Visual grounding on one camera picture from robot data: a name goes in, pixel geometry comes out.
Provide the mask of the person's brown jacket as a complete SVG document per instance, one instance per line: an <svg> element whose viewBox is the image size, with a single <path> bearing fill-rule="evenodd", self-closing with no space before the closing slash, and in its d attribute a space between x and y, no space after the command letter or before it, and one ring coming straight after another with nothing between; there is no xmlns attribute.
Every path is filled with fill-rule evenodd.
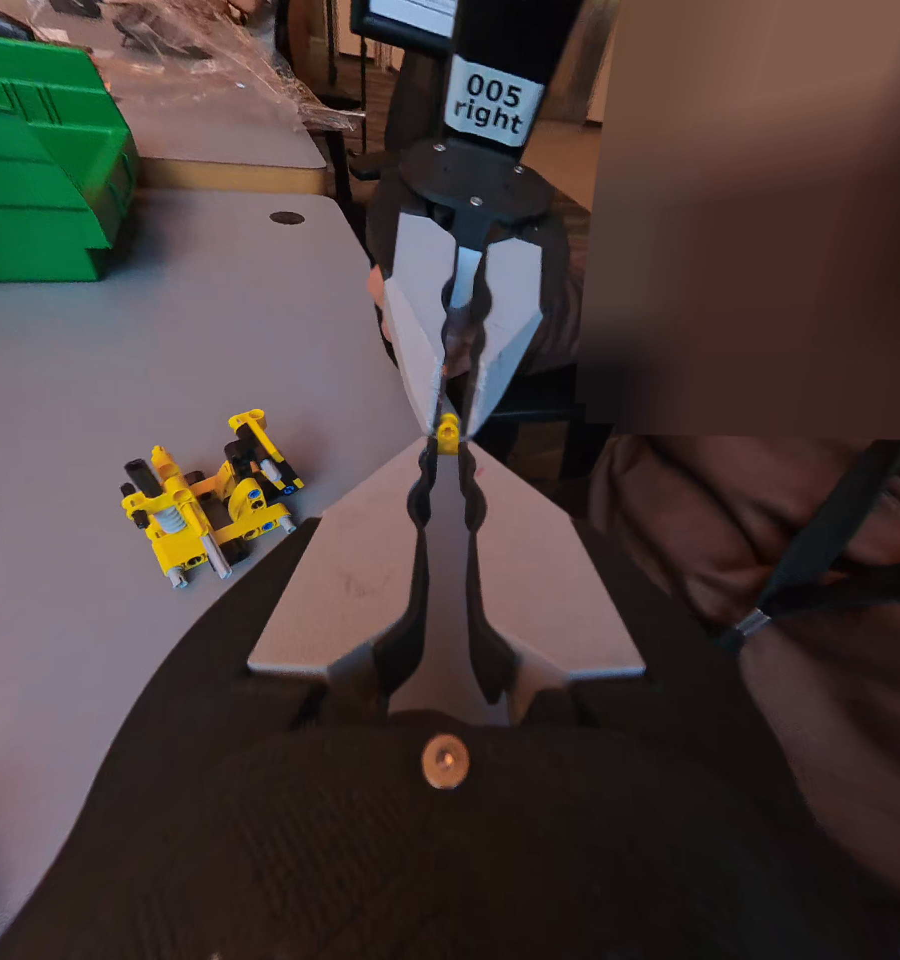
<svg viewBox="0 0 900 960"><path fill-rule="evenodd" d="M900 893L900 440L615 437L590 518L736 646L816 821Z"/></svg>

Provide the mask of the white sign on black stand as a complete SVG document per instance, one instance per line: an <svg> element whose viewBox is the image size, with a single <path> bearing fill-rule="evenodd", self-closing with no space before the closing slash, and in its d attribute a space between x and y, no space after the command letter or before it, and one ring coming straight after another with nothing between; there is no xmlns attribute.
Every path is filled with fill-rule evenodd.
<svg viewBox="0 0 900 960"><path fill-rule="evenodd" d="M363 39L443 56L455 28L456 1L352 1L349 26Z"/></svg>

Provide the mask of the black plastic part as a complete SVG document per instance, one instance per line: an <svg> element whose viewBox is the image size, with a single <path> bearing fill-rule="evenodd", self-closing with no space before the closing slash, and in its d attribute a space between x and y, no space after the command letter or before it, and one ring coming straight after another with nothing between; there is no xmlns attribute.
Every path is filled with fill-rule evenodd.
<svg viewBox="0 0 900 960"><path fill-rule="evenodd" d="M112 19L121 46L154 55L209 61L214 54L199 45L191 32L149 6L124 6Z"/></svg>

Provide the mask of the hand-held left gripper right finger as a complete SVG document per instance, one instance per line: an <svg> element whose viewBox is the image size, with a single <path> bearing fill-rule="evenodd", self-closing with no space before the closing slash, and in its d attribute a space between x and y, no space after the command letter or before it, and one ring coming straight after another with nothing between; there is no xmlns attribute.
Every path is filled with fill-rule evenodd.
<svg viewBox="0 0 900 960"><path fill-rule="evenodd" d="M644 678L647 666L571 517L477 444L457 455L468 533L470 659L520 724L538 694Z"/></svg>

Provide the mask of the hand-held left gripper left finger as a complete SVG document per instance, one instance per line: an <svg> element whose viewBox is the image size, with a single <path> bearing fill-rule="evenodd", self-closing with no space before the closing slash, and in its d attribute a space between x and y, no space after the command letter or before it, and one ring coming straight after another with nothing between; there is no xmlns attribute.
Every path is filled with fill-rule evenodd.
<svg viewBox="0 0 900 960"><path fill-rule="evenodd" d="M425 528L438 466L425 437L324 511L247 666L385 702L424 653Z"/></svg>

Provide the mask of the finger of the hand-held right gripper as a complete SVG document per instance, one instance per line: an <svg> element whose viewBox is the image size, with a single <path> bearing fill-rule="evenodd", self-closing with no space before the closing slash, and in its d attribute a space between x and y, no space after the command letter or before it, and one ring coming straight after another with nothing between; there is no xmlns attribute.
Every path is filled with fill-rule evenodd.
<svg viewBox="0 0 900 960"><path fill-rule="evenodd" d="M456 278L454 237L426 215L401 212L392 270L384 282L384 318L410 406L424 435L434 435L446 380L458 366L456 330L446 341L443 294Z"/></svg>
<svg viewBox="0 0 900 960"><path fill-rule="evenodd" d="M467 363L460 435L475 438L497 407L542 320L542 250L509 238L462 246L450 294L450 366Z"/></svg>

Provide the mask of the yellow lego vehicle model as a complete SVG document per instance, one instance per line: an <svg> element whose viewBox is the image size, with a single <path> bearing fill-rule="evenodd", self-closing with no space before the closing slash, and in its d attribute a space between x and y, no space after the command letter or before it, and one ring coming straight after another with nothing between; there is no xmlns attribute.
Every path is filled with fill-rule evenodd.
<svg viewBox="0 0 900 960"><path fill-rule="evenodd" d="M176 590L205 565L228 580L248 559L253 541L297 529L287 502L304 482L270 438L264 409L232 415L228 426L233 438L214 474L183 471L159 445L147 460L124 465L128 481L120 487L121 510L144 532Z"/></svg>

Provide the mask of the black office chair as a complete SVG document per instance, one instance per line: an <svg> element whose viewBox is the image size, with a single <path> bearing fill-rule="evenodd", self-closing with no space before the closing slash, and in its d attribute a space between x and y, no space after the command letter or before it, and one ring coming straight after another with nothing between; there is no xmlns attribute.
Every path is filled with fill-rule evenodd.
<svg viewBox="0 0 900 960"><path fill-rule="evenodd" d="M437 137L442 123L446 65L445 55L414 51L404 54L388 103L382 148L348 160L349 172L356 180L379 180L414 144Z"/></svg>

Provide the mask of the green plastic storage bin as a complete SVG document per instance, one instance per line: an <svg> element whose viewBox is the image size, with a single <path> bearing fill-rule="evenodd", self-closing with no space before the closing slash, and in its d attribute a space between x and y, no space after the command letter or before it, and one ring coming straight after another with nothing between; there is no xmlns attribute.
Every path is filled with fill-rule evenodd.
<svg viewBox="0 0 900 960"><path fill-rule="evenodd" d="M86 52L0 38L0 283L99 281L139 170Z"/></svg>

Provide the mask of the clear plastic wrap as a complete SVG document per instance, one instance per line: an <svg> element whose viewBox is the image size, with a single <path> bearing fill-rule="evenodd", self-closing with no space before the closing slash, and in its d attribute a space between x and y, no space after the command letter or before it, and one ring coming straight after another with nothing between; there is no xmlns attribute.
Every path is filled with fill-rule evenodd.
<svg viewBox="0 0 900 960"><path fill-rule="evenodd" d="M112 19L125 6L154 8L188 29L213 58L193 61L121 46ZM249 14L232 2L23 3L36 36L87 52L123 106L216 107L231 102L238 111L285 122L294 130L355 131L365 118L360 102L315 93L276 50L274 6L254 2Z"/></svg>

